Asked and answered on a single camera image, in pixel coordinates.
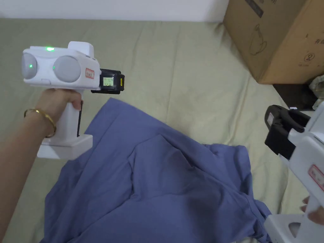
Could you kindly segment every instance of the red label sticker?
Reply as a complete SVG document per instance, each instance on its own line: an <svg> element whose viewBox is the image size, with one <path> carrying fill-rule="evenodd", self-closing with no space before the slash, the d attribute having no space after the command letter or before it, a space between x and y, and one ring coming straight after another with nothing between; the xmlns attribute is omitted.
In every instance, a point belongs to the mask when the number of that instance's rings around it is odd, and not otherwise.
<svg viewBox="0 0 324 243"><path fill-rule="evenodd" d="M86 68L86 78L94 79L95 78L95 71Z"/></svg>
<svg viewBox="0 0 324 243"><path fill-rule="evenodd" d="M321 170L316 165L312 165L308 170L308 174L324 191L324 174Z"/></svg>

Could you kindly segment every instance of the handheld device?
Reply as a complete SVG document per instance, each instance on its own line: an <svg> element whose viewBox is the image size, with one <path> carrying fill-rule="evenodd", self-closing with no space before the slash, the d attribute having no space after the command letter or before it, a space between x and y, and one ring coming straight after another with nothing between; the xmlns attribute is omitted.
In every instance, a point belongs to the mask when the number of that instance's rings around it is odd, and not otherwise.
<svg viewBox="0 0 324 243"><path fill-rule="evenodd" d="M23 51L24 81L33 86L73 89L83 94L120 94L125 76L120 71L100 69L90 43L71 41L68 48L31 46ZM75 159L92 147L92 135L79 134L82 111L68 103L56 124L53 137L45 138L38 157Z"/></svg>
<svg viewBox="0 0 324 243"><path fill-rule="evenodd" d="M310 118L296 110L270 106L265 144L289 167L310 194L304 215L270 215L265 228L275 243L320 243L324 226L307 215L324 206L324 102Z"/></svg>

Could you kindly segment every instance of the bed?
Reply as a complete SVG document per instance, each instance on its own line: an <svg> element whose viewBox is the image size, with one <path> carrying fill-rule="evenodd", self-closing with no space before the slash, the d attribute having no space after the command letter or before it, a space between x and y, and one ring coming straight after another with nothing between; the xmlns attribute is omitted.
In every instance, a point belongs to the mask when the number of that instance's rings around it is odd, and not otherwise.
<svg viewBox="0 0 324 243"><path fill-rule="evenodd" d="M272 86L258 84L222 24L105 20L0 19L1 141L22 122L42 89L23 82L22 51L29 46L94 46L100 67L121 70L125 101L204 144L248 148L256 199L272 213L299 213L302 184L264 145L269 105L285 106ZM84 93L85 131L111 95ZM37 158L4 242L39 242L44 199L64 160Z"/></svg>

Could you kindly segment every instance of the black clamp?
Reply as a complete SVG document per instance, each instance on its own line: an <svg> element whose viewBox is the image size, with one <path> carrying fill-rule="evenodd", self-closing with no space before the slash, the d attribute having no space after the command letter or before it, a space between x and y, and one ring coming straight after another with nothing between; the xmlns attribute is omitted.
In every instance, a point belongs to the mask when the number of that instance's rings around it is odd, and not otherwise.
<svg viewBox="0 0 324 243"><path fill-rule="evenodd" d="M124 90L125 75L121 71L101 68L99 78L100 90L91 90L92 93L119 95Z"/></svg>
<svg viewBox="0 0 324 243"><path fill-rule="evenodd" d="M296 146L288 140L290 130L303 133L310 117L297 110L288 110L284 107L272 105L265 113L265 123L269 133L265 144L276 154L290 159Z"/></svg>

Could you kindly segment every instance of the cardboard box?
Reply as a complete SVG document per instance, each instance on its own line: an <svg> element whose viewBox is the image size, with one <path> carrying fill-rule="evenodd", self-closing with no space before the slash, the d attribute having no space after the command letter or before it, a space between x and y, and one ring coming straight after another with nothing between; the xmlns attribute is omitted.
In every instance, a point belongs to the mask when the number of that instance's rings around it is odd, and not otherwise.
<svg viewBox="0 0 324 243"><path fill-rule="evenodd" d="M258 83L324 74L324 0L230 0L224 24Z"/></svg>

